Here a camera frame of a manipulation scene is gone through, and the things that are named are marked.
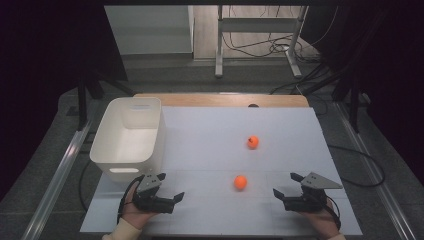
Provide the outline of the white plastic bin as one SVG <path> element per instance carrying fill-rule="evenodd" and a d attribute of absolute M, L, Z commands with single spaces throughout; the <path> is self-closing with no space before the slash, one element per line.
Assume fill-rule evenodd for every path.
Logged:
<path fill-rule="evenodd" d="M 90 159 L 114 182 L 159 173 L 166 124 L 161 100 L 124 97 L 112 100 L 101 119 Z"/>

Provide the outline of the black tripod stand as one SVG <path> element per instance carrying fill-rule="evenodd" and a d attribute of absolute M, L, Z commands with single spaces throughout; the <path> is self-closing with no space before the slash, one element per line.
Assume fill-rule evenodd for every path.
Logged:
<path fill-rule="evenodd" d="M 339 79 L 332 93 L 336 102 L 342 101 L 347 95 L 350 96 L 348 104 L 348 120 L 353 130 L 358 133 L 358 110 L 360 106 L 360 79 L 351 68 L 343 68 L 339 71 Z"/>
<path fill-rule="evenodd" d="M 95 99 L 102 99 L 105 92 L 100 84 L 101 81 L 117 88 L 128 96 L 134 96 L 135 91 L 123 85 L 118 80 L 114 80 L 97 69 L 85 71 L 77 77 L 77 96 L 78 96 L 78 131 L 82 131 L 88 125 L 88 107 L 87 93 Z"/>

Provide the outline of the aluminium rail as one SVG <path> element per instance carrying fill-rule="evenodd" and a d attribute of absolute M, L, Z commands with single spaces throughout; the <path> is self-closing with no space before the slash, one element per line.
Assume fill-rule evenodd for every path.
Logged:
<path fill-rule="evenodd" d="M 368 148 L 364 143 L 362 137 L 359 133 L 355 132 L 354 128 L 349 122 L 348 110 L 343 106 L 342 103 L 334 103 L 334 106 L 343 122 L 345 129 L 347 130 L 349 137 L 351 138 L 354 148 L 364 154 L 369 155 L 370 152 L 368 151 Z M 383 177 L 382 170 L 379 170 L 377 165 L 371 160 L 368 160 L 366 157 L 364 157 L 364 160 L 365 169 L 370 179 L 374 182 L 381 180 Z M 403 210 L 400 207 L 400 204 L 395 199 L 388 185 L 383 182 L 381 185 L 376 187 L 376 191 L 398 235 L 400 236 L 400 239 L 417 240 L 417 237 L 414 234 L 412 227 L 406 218 L 406 215 L 404 214 Z"/>
<path fill-rule="evenodd" d="M 53 207 L 63 189 L 72 166 L 80 152 L 81 146 L 91 128 L 87 121 L 73 135 L 36 211 L 34 212 L 26 230 L 20 240 L 38 240 L 48 221 Z"/>

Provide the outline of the wooden table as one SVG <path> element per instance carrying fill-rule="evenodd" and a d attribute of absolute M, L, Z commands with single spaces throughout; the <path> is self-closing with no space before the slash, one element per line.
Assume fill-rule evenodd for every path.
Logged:
<path fill-rule="evenodd" d="M 308 100 L 300 95 L 212 94 L 212 93 L 151 93 L 136 97 L 155 97 L 164 106 L 187 107 L 305 107 Z"/>

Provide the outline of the dark curtain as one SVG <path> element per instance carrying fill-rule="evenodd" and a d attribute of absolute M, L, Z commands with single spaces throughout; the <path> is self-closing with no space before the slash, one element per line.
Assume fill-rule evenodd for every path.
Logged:
<path fill-rule="evenodd" d="M 127 74 L 105 0 L 0 0 L 0 201 L 25 169 L 58 108 L 85 80 Z"/>
<path fill-rule="evenodd" d="M 424 0 L 339 0 L 314 6 L 307 41 L 339 79 L 351 68 L 367 113 L 424 184 Z"/>

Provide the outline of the person's right hand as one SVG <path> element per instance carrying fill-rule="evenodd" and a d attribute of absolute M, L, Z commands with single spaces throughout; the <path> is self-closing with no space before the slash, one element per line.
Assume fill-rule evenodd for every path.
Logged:
<path fill-rule="evenodd" d="M 341 233 L 334 222 L 333 216 L 327 210 L 316 213 L 301 212 L 301 215 L 310 222 L 321 239 L 327 240 Z"/>

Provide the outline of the person's left hand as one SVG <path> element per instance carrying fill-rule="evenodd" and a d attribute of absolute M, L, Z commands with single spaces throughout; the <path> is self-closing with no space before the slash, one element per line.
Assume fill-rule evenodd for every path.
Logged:
<path fill-rule="evenodd" d="M 137 184 L 134 183 L 131 188 L 129 189 L 126 198 L 124 200 L 124 206 L 121 211 L 122 218 L 128 222 L 130 225 L 135 227 L 138 230 L 141 230 L 148 221 L 156 216 L 156 213 L 154 212 L 143 212 L 140 211 L 132 202 L 133 194 L 135 192 L 135 189 L 137 187 Z"/>

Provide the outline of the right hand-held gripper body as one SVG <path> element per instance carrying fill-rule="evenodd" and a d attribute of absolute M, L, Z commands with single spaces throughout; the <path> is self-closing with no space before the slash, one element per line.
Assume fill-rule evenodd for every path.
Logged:
<path fill-rule="evenodd" d="M 314 213 L 324 209 L 327 205 L 326 189 L 342 189 L 343 186 L 317 173 L 311 172 L 302 176 L 298 182 L 302 193 L 297 197 L 286 197 L 283 200 L 287 211 Z"/>

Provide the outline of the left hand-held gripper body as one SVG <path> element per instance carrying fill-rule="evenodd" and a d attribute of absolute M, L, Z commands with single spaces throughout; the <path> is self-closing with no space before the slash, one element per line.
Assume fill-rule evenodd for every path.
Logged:
<path fill-rule="evenodd" d="M 162 181 L 156 174 L 141 175 L 135 179 L 137 187 L 132 202 L 143 212 L 168 213 L 174 210 L 173 199 L 162 198 L 157 195 Z"/>

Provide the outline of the plain orange ball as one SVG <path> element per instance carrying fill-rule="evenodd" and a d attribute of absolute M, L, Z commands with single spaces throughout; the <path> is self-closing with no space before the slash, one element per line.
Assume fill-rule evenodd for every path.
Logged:
<path fill-rule="evenodd" d="M 243 175 L 238 175 L 235 177 L 233 184 L 237 190 L 243 190 L 247 186 L 247 178 Z"/>

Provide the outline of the white metal stand frame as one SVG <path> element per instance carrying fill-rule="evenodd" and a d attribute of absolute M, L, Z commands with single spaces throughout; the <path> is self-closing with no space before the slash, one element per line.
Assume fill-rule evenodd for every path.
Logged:
<path fill-rule="evenodd" d="M 285 56 L 295 78 L 302 73 L 295 58 L 295 46 L 303 26 L 307 6 L 301 6 L 297 18 L 224 18 L 223 6 L 218 6 L 218 40 L 215 55 L 215 76 L 223 76 L 223 34 L 224 33 L 288 33 L 292 35 Z"/>

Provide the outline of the white panel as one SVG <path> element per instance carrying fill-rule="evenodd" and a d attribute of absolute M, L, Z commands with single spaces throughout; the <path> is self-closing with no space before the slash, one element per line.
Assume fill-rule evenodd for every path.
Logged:
<path fill-rule="evenodd" d="M 105 6 L 121 55 L 193 52 L 193 7 Z"/>

